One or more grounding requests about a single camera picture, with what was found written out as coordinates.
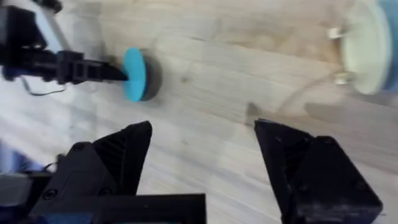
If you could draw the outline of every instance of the wooden table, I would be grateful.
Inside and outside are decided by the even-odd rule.
[[[384,202],[378,223],[396,223],[398,98],[362,96],[330,78],[341,67],[326,30],[349,4],[65,0],[57,17],[74,50],[120,62],[128,47],[145,49],[161,66],[162,88],[131,103],[118,84],[40,98],[1,81],[1,138],[46,164],[74,142],[149,120],[140,194],[205,192],[209,223],[280,223],[252,130],[255,118],[272,119],[334,136]]]

